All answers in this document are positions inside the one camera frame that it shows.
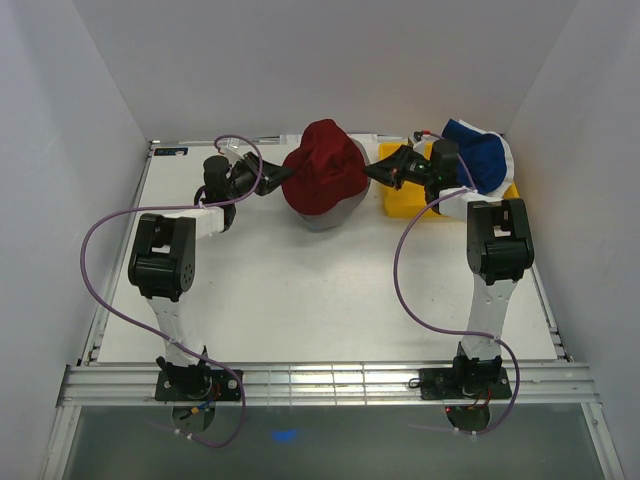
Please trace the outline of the maroon bucket hat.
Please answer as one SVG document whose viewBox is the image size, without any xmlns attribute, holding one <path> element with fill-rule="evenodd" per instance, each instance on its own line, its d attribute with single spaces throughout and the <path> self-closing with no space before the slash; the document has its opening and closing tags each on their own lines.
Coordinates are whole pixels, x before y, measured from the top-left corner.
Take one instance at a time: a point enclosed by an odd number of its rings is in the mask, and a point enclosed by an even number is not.
<svg viewBox="0 0 640 480">
<path fill-rule="evenodd" d="M 332 119 L 309 124 L 283 166 L 293 171 L 282 184 L 284 198 L 302 215 L 326 214 L 369 186 L 365 156 Z"/>
</svg>

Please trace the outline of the grey bucket hat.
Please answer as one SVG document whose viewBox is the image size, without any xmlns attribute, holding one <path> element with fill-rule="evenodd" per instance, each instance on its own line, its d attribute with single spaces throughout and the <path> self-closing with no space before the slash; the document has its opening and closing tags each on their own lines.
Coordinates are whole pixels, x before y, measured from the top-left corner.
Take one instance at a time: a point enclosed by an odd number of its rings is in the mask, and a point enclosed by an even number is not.
<svg viewBox="0 0 640 480">
<path fill-rule="evenodd" d="M 358 146 L 358 148 L 361 150 L 361 152 L 363 153 L 363 155 L 365 156 L 365 166 L 370 165 L 370 159 L 369 156 L 366 152 L 366 149 L 364 148 L 364 146 L 352 139 L 354 141 L 354 143 Z M 322 214 L 322 215 L 314 215 L 314 216 L 309 216 L 309 215 L 302 215 L 297 213 L 292 207 L 292 209 L 298 214 L 300 215 L 300 217 L 303 219 L 303 221 L 307 224 L 307 226 L 309 226 L 309 228 L 311 229 L 315 229 L 315 230 L 326 230 L 326 229 L 330 229 L 330 228 L 334 228 L 337 227 L 339 225 L 341 225 L 342 223 L 344 223 L 353 213 L 353 211 L 360 205 L 360 203 L 364 200 L 364 198 L 366 197 L 369 187 L 370 187 L 370 179 L 368 178 L 369 181 L 369 186 L 367 188 L 367 190 L 365 190 L 365 192 L 342 200 L 340 201 L 335 207 L 333 207 L 331 210 L 329 210 L 328 213 L 326 214 Z"/>
</svg>

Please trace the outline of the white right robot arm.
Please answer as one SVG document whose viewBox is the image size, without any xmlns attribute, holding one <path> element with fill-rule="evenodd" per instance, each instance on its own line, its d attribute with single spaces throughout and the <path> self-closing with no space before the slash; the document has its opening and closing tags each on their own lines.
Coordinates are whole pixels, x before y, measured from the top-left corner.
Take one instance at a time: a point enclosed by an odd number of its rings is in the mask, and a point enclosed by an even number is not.
<svg viewBox="0 0 640 480">
<path fill-rule="evenodd" d="M 464 397 L 474 397 L 498 376 L 501 353 L 510 348 L 501 339 L 506 313 L 517 283 L 534 262 L 534 245 L 524 201 L 482 195 L 456 143 L 436 140 L 428 158 L 408 145 L 368 165 L 364 173 L 395 190 L 410 182 L 424 188 L 429 210 L 466 224 L 466 259 L 473 274 L 473 295 L 467 328 L 439 328 L 421 320 L 408 306 L 400 289 L 399 260 L 417 214 L 403 231 L 393 261 L 396 296 L 405 312 L 422 327 L 459 336 L 451 382 Z"/>
</svg>

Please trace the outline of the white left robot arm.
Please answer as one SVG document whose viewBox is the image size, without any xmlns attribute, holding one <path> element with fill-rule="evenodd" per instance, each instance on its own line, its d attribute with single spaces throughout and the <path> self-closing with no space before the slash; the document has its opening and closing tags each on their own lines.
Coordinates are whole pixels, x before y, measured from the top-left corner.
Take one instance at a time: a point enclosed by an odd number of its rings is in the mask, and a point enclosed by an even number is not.
<svg viewBox="0 0 640 480">
<path fill-rule="evenodd" d="M 171 214 L 145 213 L 138 220 L 128 265 L 129 282 L 150 305 L 165 343 L 157 359 L 161 370 L 179 373 L 178 388 L 190 399 L 205 397 L 212 387 L 209 371 L 197 364 L 206 353 L 195 325 L 182 318 L 184 295 L 196 274 L 196 244 L 231 227 L 235 203 L 254 193 L 276 190 L 294 170 L 260 159 L 252 152 L 228 152 L 203 162 L 204 184 L 194 207 Z"/>
</svg>

